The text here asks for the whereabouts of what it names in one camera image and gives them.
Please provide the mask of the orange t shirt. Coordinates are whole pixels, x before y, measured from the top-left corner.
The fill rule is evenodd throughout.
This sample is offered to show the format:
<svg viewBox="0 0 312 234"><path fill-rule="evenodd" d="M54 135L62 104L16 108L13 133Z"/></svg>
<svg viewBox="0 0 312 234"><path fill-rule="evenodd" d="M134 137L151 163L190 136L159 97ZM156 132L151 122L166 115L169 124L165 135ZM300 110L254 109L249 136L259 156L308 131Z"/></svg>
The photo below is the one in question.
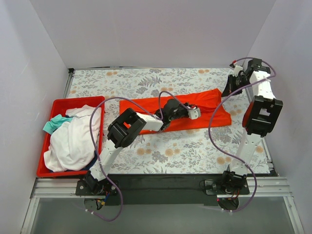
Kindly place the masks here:
<svg viewBox="0 0 312 234"><path fill-rule="evenodd" d="M164 108L167 102L171 102L172 96L150 97L134 99L134 103L127 100L119 102L119 112L124 112L127 108L132 108L135 112L145 114L148 112L154 114L159 111L159 107ZM185 117L172 120L165 129L166 132L182 131L190 129L201 129L207 127L224 127L232 124L231 115L219 104L221 103L221 92L218 89L192 93L187 95L178 95L176 98L185 106L191 108L190 111L181 107Z"/></svg>

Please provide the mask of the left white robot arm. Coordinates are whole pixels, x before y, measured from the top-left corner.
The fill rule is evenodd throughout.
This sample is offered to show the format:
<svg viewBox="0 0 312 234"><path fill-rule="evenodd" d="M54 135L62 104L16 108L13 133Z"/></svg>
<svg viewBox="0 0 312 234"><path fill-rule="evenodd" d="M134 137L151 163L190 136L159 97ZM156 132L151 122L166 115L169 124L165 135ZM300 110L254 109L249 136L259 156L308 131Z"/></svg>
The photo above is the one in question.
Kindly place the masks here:
<svg viewBox="0 0 312 234"><path fill-rule="evenodd" d="M93 195L101 195L108 191L103 180L107 178L118 154L131 145L141 131L162 132L173 120L194 120L201 117L200 109L196 105L182 103L175 97L169 99L164 107L159 105L153 114L138 104L135 105L145 114L127 108L109 125L104 149L100 153L95 149L97 160L83 179L86 188Z"/></svg>

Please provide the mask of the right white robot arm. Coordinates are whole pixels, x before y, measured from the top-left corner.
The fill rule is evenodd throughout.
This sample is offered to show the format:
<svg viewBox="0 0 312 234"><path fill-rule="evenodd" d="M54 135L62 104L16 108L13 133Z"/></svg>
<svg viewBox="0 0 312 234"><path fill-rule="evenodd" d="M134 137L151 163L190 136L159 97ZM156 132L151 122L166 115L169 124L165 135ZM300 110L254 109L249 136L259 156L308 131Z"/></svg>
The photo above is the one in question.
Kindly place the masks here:
<svg viewBox="0 0 312 234"><path fill-rule="evenodd" d="M222 174L220 187L227 194L238 193L247 187L247 165L251 162L256 147L270 133L277 122L283 107L271 88L271 78L275 76L273 68L259 58L250 58L247 68L231 65L233 71L228 75L222 97L241 94L243 89L251 87L252 98L242 120L243 134L235 158Z"/></svg>

